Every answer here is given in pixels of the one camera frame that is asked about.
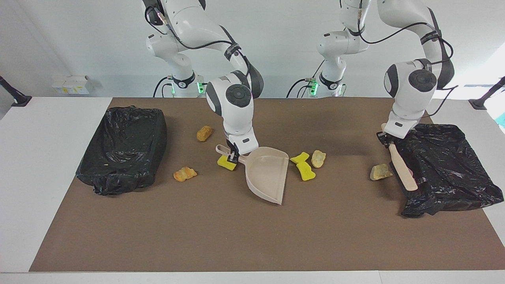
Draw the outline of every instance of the yellow sponge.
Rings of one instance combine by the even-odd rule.
[[[316,178],[316,173],[312,171],[312,168],[307,162],[301,162],[296,165],[301,174],[301,179],[303,181],[311,180]]]
[[[218,160],[218,165],[221,167],[228,169],[230,171],[234,170],[237,164],[234,164],[232,162],[228,162],[228,157],[227,156],[221,156]]]
[[[299,163],[303,163],[305,162],[306,160],[308,160],[310,157],[309,154],[305,153],[305,152],[302,152],[299,156],[297,157],[294,157],[294,158],[291,158],[291,162],[295,163],[295,164],[299,164]]]

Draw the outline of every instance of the white wall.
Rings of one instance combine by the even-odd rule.
[[[97,85],[94,96],[150,96],[168,67],[145,48],[145,38],[154,30],[145,23],[140,3],[3,0],[0,73],[21,91],[35,96],[55,95],[49,87],[52,77],[67,72],[90,76]],[[504,4],[500,0],[424,3],[435,11],[444,38],[456,49],[455,83],[484,64],[505,42],[500,29],[505,26]],[[20,21],[13,11],[25,13],[29,20]],[[373,2],[367,19],[370,39],[395,31],[380,21],[376,11]],[[294,81],[311,76],[322,60],[316,51],[319,36],[342,29],[338,0],[207,0],[207,12],[230,31],[263,74],[265,97],[283,97]],[[32,39],[34,29],[38,42]],[[230,71],[219,52],[186,53],[206,79]],[[419,39],[408,31],[371,46],[363,54],[347,56],[347,94],[385,96],[385,70],[392,63],[422,56]]]

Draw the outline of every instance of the black trash bag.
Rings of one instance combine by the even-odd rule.
[[[119,195],[154,183],[167,145],[165,116],[135,106],[107,110],[77,169],[98,195]]]
[[[414,193],[403,187],[408,198],[403,216],[474,210],[503,202],[501,189],[457,126],[419,124],[394,143],[419,186]]]

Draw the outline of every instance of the beige dustpan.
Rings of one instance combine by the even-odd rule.
[[[216,152],[230,155],[230,149],[223,145],[217,145]],[[248,156],[240,156],[238,161],[245,165],[249,189],[264,200],[281,205],[289,156],[277,149],[259,147]]]

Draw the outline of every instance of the bread piece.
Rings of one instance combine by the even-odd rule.
[[[323,166],[324,160],[326,160],[326,153],[323,153],[319,150],[315,150],[312,154],[312,165],[319,169]]]
[[[196,139],[200,142],[205,142],[212,135],[212,132],[214,132],[214,130],[210,126],[204,126],[196,134]]]
[[[198,174],[195,172],[195,170],[188,167],[184,167],[174,173],[174,179],[179,182],[184,182],[197,175]]]
[[[386,164],[373,167],[370,173],[371,180],[380,180],[391,176],[393,176],[393,173],[389,171],[389,167]]]

